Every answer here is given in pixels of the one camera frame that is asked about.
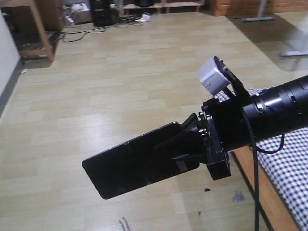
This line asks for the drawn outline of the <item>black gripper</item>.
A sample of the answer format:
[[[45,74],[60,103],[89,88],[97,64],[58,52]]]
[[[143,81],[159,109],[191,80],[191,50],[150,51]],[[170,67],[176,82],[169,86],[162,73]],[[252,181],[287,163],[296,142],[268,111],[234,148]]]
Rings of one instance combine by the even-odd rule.
[[[169,160],[206,164],[213,180],[231,175],[228,151],[252,143],[243,109],[232,99],[212,98],[203,103],[200,122],[207,131],[206,147],[198,133],[196,113],[181,124],[182,131],[156,145],[154,152]]]

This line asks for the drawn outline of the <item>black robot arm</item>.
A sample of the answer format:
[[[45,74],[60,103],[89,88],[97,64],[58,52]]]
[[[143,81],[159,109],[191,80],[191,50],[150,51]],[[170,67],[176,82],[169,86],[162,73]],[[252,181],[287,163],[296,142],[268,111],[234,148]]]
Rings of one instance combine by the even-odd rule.
[[[228,151],[308,125],[308,78],[250,95],[244,88],[228,99],[212,98],[192,114],[176,136],[155,146],[175,161],[203,163],[214,180],[231,174]]]

